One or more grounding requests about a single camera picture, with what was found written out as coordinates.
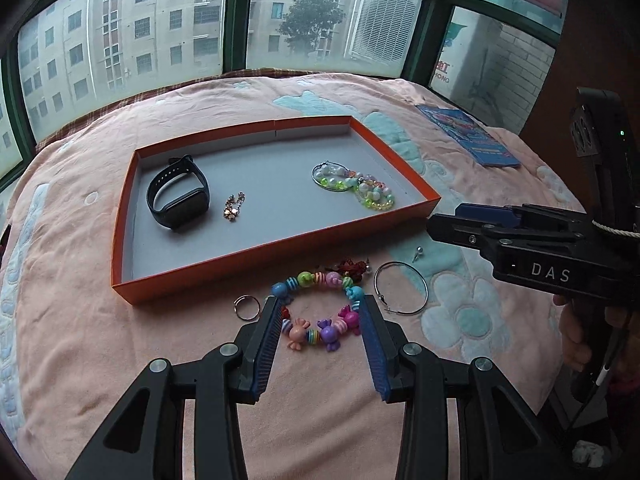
beaded bracelet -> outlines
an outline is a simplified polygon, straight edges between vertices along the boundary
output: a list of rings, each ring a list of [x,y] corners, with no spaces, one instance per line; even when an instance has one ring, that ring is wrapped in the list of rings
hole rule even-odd
[[[300,288],[310,288],[312,286],[341,288],[346,294],[350,304],[345,305],[335,320],[322,319],[318,321],[317,328],[311,328],[311,323],[298,318],[290,320],[287,305],[293,301],[292,293]],[[301,350],[302,343],[317,345],[323,342],[326,350],[332,352],[340,348],[338,339],[348,330],[353,330],[356,335],[360,335],[360,316],[358,309],[360,302],[364,300],[364,290],[353,284],[351,276],[341,276],[338,272],[300,272],[297,277],[287,278],[284,282],[275,283],[271,287],[271,294],[282,302],[282,333],[289,337],[287,344],[292,350]]]

pink blanket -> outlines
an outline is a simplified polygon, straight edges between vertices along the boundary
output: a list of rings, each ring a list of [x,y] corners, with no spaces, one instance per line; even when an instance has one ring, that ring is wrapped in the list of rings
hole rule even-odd
[[[440,211],[451,212],[461,200],[580,208],[517,136],[489,129],[521,160],[521,168],[482,168],[414,104],[448,107],[402,80],[329,74],[217,80],[116,110],[44,149],[9,204],[12,234],[0,272],[1,365],[8,370],[1,376],[0,421],[36,477],[65,477],[153,358],[174,364],[196,360],[232,340],[242,325],[234,315],[235,298],[264,298],[274,282],[344,256],[369,257],[374,268],[398,254],[411,258],[426,237],[408,227],[394,233],[389,246],[369,240],[328,249],[133,308],[111,290],[110,259],[118,199],[135,148],[248,120],[350,110],[378,129],[443,196]],[[561,363],[550,297],[494,282],[490,266],[473,251],[458,250],[447,263],[444,246],[431,242],[425,248],[420,264],[430,282],[429,307],[423,316],[392,319],[410,340],[440,356],[469,361],[490,354],[538,410]],[[387,276],[386,296],[409,306],[419,303],[407,276],[395,270]],[[364,287],[372,292],[372,280]],[[315,320],[334,316],[342,304],[337,292],[318,292],[298,297],[290,310],[294,317]],[[465,328],[457,317],[463,308],[482,311],[489,332],[474,335],[477,326]],[[361,339],[350,336],[337,352],[312,350],[292,352],[281,342],[266,393],[255,406],[239,406],[249,478],[393,478],[403,406],[380,401]],[[451,478],[459,475],[455,423],[452,416]],[[192,442],[187,421],[185,478],[193,477]]]

rope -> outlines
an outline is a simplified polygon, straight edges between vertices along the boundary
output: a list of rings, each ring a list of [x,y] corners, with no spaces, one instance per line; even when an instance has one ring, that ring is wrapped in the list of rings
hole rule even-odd
[[[621,231],[620,229],[613,229],[611,227],[607,227],[606,225],[599,224],[595,220],[592,220],[591,222],[598,229],[602,229],[604,232],[610,233],[612,235],[626,236],[627,238],[635,238],[636,240],[640,240],[640,233],[633,233],[631,231]]]

booklet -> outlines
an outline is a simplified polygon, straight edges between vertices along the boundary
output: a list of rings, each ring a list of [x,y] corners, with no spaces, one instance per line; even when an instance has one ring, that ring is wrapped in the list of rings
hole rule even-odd
[[[432,123],[455,139],[482,166],[519,167],[520,161],[462,110],[416,105]]]

watch face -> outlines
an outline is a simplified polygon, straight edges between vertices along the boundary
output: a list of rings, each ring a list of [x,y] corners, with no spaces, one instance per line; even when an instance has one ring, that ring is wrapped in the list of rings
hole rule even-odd
[[[186,195],[169,202],[160,210],[162,224],[171,229],[190,222],[209,209],[209,198],[203,189],[194,189]]]

